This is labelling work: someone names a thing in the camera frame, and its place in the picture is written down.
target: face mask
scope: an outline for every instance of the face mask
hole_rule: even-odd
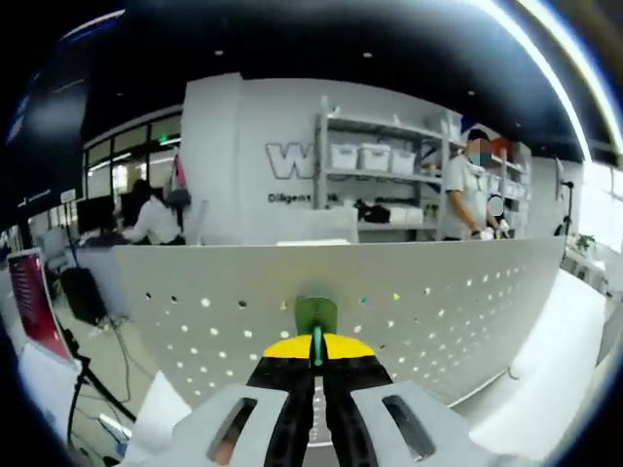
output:
[[[482,165],[491,159],[491,153],[470,153],[467,158],[474,165]]]

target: floor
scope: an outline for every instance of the floor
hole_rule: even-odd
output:
[[[57,301],[55,310],[62,325],[74,333],[80,344],[81,353],[92,358],[93,372],[120,401],[125,402],[132,413],[137,414],[158,365],[143,345],[136,327],[130,322],[123,322],[118,327],[119,335],[112,329],[104,331],[95,329],[77,321],[63,299]],[[7,316],[6,312],[3,314],[10,328],[13,328],[12,336],[15,336],[15,344],[19,347],[24,339],[23,331],[19,333],[19,323],[15,321],[14,316]],[[618,350],[622,345],[623,340],[619,338],[614,348]],[[614,363],[614,353],[616,352],[610,352],[596,369],[589,394],[576,421],[569,428],[566,440],[572,436],[584,416],[591,411],[594,395],[607,380],[608,372]],[[102,426],[98,421],[101,415],[113,420],[113,424],[116,422],[131,429],[131,422],[110,407],[92,388],[84,386],[77,404],[72,439],[75,447],[82,452],[80,456],[85,466],[105,465],[103,456],[122,458],[118,453],[118,446],[124,444],[125,437],[120,432],[113,432],[114,430],[105,424]]]

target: hole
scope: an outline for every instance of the hole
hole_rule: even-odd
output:
[[[435,446],[426,430],[399,396],[385,397],[383,398],[383,404],[391,418],[393,418],[405,444],[409,448],[409,452],[416,462],[426,459],[435,453]]]

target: red poster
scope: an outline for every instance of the red poster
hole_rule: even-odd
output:
[[[41,252],[26,250],[8,257],[13,295],[21,323],[31,341],[73,365],[48,295]]]

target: black cap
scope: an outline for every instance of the black cap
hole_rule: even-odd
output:
[[[472,128],[469,130],[469,133],[467,133],[467,142],[470,143],[472,141],[476,141],[477,139],[486,139],[491,143],[491,139],[485,131],[480,128]]]

